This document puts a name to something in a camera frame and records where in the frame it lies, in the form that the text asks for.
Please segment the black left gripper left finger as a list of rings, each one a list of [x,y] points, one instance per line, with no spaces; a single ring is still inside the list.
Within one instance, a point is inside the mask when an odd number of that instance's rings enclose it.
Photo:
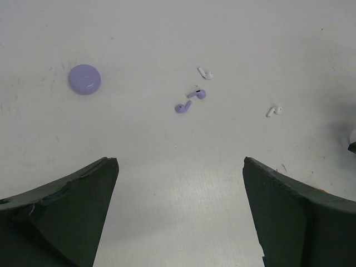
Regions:
[[[118,173],[104,157],[1,199],[1,266],[93,266]]]

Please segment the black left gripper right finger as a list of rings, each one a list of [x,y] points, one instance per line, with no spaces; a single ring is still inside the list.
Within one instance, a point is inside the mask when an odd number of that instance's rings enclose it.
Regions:
[[[244,160],[265,266],[355,266],[355,202]]]

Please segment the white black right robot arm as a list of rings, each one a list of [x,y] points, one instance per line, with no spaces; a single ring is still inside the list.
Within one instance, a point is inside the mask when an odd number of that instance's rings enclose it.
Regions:
[[[349,135],[348,151],[356,154],[356,129],[354,129]]]

